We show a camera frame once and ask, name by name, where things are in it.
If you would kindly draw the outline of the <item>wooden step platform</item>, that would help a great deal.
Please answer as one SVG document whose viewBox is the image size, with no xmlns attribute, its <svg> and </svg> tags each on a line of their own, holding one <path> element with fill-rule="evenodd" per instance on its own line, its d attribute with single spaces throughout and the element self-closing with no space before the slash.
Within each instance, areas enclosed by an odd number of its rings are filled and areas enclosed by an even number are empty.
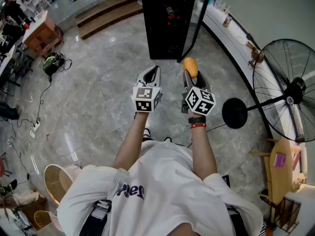
<svg viewBox="0 0 315 236">
<path fill-rule="evenodd" d="M 79 36 L 86 40 L 101 30 L 143 12 L 137 0 L 106 0 L 75 18 Z"/>
</svg>

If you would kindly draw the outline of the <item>dark soda bottle red cap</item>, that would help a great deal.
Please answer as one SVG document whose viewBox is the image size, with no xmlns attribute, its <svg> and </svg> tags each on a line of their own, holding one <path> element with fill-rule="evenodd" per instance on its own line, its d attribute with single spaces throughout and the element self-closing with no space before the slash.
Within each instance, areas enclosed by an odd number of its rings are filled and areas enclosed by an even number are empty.
<svg viewBox="0 0 315 236">
<path fill-rule="evenodd" d="M 181 23 L 181 17 L 176 14 L 167 16 L 167 24 L 169 26 L 178 26 Z"/>
</svg>

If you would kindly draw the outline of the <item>person's left forearm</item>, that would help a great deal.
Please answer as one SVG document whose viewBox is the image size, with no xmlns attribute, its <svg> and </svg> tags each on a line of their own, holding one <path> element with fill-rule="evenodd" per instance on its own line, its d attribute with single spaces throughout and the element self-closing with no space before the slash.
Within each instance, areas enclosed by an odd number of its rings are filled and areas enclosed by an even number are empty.
<svg viewBox="0 0 315 236">
<path fill-rule="evenodd" d="M 136 114 L 127 135 L 119 148 L 113 168 L 128 171 L 137 161 L 141 151 L 143 133 L 149 113 Z"/>
</svg>

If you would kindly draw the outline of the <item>black mini fridge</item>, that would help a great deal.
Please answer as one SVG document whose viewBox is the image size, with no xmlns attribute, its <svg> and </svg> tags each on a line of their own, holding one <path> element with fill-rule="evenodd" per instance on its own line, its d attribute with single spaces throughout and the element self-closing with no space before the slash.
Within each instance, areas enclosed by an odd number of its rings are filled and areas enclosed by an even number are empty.
<svg viewBox="0 0 315 236">
<path fill-rule="evenodd" d="M 195 44 L 209 0 L 142 0 L 151 59 L 180 62 Z M 178 26 L 169 26 L 165 6 L 181 17 Z"/>
</svg>

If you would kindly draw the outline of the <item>brown bag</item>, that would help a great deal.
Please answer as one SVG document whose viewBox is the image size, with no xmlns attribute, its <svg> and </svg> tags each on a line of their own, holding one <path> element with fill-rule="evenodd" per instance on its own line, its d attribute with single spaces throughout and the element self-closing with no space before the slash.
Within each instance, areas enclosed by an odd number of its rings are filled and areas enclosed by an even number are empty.
<svg viewBox="0 0 315 236">
<path fill-rule="evenodd" d="M 251 56 L 252 59 L 248 62 L 249 69 L 253 69 L 257 62 L 262 63 L 264 61 L 264 54 L 259 53 L 256 47 L 252 48 Z"/>
</svg>

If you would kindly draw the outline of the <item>grey metal desk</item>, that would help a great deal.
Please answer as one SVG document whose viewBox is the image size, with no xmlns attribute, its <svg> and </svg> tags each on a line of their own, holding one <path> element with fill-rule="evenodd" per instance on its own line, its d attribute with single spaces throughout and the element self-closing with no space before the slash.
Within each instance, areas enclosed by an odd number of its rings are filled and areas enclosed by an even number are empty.
<svg viewBox="0 0 315 236">
<path fill-rule="evenodd" d="M 34 59 L 23 50 L 13 45 L 0 65 L 0 87 L 5 83 L 20 86 L 17 80 L 28 71 L 33 72 L 31 66 Z"/>
</svg>

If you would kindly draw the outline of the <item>beige cloth pile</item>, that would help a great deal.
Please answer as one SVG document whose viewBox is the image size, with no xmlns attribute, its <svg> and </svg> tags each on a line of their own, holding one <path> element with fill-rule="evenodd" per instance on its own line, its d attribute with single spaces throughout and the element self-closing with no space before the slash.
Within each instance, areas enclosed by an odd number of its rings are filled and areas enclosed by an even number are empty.
<svg viewBox="0 0 315 236">
<path fill-rule="evenodd" d="M 40 193 L 32 190 L 27 190 L 22 194 L 14 193 L 7 194 L 5 197 L 0 197 L 0 208 L 15 209 L 17 207 L 28 205 L 39 199 Z"/>
</svg>

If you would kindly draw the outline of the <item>yellow potato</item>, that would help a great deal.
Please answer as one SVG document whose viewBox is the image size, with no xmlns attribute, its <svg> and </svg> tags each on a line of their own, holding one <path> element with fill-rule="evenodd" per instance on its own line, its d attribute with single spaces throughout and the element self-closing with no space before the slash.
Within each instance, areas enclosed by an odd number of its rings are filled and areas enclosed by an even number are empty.
<svg viewBox="0 0 315 236">
<path fill-rule="evenodd" d="M 186 70 L 192 79 L 196 78 L 198 75 L 197 63 L 193 58 L 185 58 L 183 62 L 183 69 Z"/>
</svg>

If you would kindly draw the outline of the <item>white printed t-shirt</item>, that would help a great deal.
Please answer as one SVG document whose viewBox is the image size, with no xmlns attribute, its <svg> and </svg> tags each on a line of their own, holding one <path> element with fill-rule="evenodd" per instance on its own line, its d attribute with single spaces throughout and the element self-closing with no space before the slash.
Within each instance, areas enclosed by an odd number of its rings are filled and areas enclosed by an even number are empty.
<svg viewBox="0 0 315 236">
<path fill-rule="evenodd" d="M 241 215 L 250 236 L 258 236 L 263 215 L 234 193 L 219 174 L 200 179 L 189 150 L 170 142 L 146 141 L 141 157 L 128 170 L 88 165 L 58 208 L 66 236 L 79 236 L 100 200 L 112 209 L 104 235 L 167 236 L 182 223 L 202 236 L 234 236 L 228 206 Z"/>
</svg>

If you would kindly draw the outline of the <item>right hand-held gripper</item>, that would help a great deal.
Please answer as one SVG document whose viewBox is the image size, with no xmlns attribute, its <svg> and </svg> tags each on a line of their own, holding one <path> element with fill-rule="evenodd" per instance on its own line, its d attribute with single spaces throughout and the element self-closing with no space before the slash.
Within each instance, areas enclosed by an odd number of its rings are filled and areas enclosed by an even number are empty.
<svg viewBox="0 0 315 236">
<path fill-rule="evenodd" d="M 182 109 L 184 114 L 190 109 L 195 114 L 207 116 L 216 105 L 215 95 L 208 92 L 210 85 L 204 75 L 198 71 L 196 86 L 187 70 L 183 72 L 184 88 L 187 93 L 183 94 Z"/>
</svg>

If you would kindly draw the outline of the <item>purple book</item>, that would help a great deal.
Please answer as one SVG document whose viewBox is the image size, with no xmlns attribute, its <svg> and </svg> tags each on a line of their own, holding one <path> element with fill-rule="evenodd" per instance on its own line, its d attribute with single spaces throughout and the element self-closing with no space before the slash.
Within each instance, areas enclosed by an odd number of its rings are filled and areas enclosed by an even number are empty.
<svg viewBox="0 0 315 236">
<path fill-rule="evenodd" d="M 286 154 L 276 153 L 273 167 L 282 168 L 285 166 Z"/>
</svg>

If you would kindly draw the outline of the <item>person's right forearm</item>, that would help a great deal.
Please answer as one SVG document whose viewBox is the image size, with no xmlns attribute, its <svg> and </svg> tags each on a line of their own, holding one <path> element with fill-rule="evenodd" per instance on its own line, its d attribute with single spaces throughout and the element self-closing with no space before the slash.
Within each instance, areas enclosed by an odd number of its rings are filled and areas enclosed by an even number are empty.
<svg viewBox="0 0 315 236">
<path fill-rule="evenodd" d="M 217 165 L 205 127 L 191 129 L 194 173 L 204 180 L 217 173 Z"/>
</svg>

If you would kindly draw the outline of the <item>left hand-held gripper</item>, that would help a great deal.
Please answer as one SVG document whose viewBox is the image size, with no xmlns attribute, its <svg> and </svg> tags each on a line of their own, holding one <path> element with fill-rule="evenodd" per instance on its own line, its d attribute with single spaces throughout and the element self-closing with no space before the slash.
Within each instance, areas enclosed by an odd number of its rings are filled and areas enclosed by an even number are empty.
<svg viewBox="0 0 315 236">
<path fill-rule="evenodd" d="M 161 68 L 158 65 L 147 68 L 137 78 L 133 87 L 132 101 L 137 112 L 153 112 L 161 101 Z"/>
</svg>

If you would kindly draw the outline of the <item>white curved counter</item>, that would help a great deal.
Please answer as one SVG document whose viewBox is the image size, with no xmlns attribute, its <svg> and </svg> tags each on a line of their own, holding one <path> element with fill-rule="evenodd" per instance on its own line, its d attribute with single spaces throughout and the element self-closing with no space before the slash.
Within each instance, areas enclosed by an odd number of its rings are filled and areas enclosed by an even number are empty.
<svg viewBox="0 0 315 236">
<path fill-rule="evenodd" d="M 203 25 L 210 31 L 216 41 L 221 44 L 222 48 L 227 52 L 228 56 L 233 61 L 238 72 L 247 84 L 251 95 L 253 96 L 254 105 L 256 105 L 258 100 L 252 85 L 253 69 L 249 69 L 248 62 L 252 59 L 251 52 L 253 47 L 256 47 L 259 53 L 262 49 L 256 45 L 255 41 L 249 36 L 246 30 L 235 20 L 232 20 L 229 26 L 225 28 L 222 24 L 226 16 L 226 13 L 217 9 L 215 4 L 210 4 L 205 10 Z M 260 109 L 258 110 L 263 117 L 263 121 L 266 124 L 267 129 L 275 131 L 268 124 L 263 112 Z"/>
</svg>

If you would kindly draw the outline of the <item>orange wooden cabinet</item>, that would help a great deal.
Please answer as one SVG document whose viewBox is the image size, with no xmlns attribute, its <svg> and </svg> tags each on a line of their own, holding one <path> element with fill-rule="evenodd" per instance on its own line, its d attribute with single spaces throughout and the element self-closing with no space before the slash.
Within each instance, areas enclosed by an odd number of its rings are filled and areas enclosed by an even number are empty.
<svg viewBox="0 0 315 236">
<path fill-rule="evenodd" d="M 35 23 L 25 31 L 22 43 L 37 56 L 46 58 L 49 51 L 59 43 L 64 43 L 63 31 L 48 16 L 48 11 L 42 11 Z"/>
</svg>

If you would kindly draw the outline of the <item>round wooden table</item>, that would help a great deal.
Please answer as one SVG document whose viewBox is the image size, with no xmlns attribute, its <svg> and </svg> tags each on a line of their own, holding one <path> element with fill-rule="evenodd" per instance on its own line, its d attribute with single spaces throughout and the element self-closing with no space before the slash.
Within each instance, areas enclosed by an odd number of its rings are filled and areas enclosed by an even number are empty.
<svg viewBox="0 0 315 236">
<path fill-rule="evenodd" d="M 279 204 L 285 195 L 292 190 L 293 172 L 300 160 L 304 144 L 292 142 L 286 138 L 267 139 L 273 145 L 269 153 L 251 151 L 250 154 L 262 156 L 265 164 L 265 171 L 268 186 L 268 199 L 274 204 Z M 273 167 L 275 154 L 286 154 L 285 166 L 282 168 Z"/>
</svg>

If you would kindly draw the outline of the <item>black floor fan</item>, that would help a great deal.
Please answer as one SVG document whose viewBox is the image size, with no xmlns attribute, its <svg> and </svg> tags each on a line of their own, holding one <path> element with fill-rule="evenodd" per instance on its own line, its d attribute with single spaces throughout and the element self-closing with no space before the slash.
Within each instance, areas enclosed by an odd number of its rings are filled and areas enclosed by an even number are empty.
<svg viewBox="0 0 315 236">
<path fill-rule="evenodd" d="M 260 109 L 288 140 L 315 140 L 315 50 L 293 39 L 270 42 L 254 62 L 252 85 L 256 105 L 247 107 L 238 98 L 224 103 L 222 118 L 228 127 L 243 127 L 248 112 Z"/>
</svg>

